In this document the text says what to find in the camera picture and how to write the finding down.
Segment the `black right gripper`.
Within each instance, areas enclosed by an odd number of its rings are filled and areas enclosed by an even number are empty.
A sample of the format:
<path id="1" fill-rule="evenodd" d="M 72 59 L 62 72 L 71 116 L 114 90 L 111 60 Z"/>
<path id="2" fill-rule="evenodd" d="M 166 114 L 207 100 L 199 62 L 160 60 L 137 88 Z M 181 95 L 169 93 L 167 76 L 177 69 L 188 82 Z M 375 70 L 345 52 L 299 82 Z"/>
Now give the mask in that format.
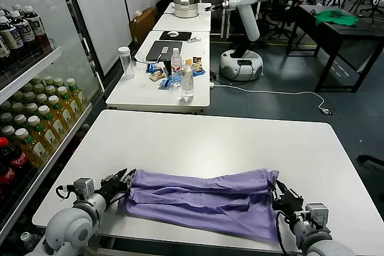
<path id="1" fill-rule="evenodd" d="M 285 215 L 293 215 L 295 212 L 303 210 L 304 199 L 292 189 L 287 190 L 287 186 L 280 180 L 271 183 L 271 193 L 274 200 L 274 210 L 281 211 Z"/>

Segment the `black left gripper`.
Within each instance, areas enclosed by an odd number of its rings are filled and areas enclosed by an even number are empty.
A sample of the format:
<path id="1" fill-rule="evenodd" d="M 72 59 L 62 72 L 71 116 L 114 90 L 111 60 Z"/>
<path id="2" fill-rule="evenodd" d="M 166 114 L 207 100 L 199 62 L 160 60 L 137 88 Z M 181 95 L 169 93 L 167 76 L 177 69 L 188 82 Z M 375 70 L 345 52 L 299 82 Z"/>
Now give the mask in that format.
<path id="1" fill-rule="evenodd" d="M 135 176 L 136 169 L 127 172 L 127 168 L 118 171 L 115 175 L 110 175 L 101 181 L 100 195 L 106 200 L 111 201 L 116 194 L 128 191 Z"/>

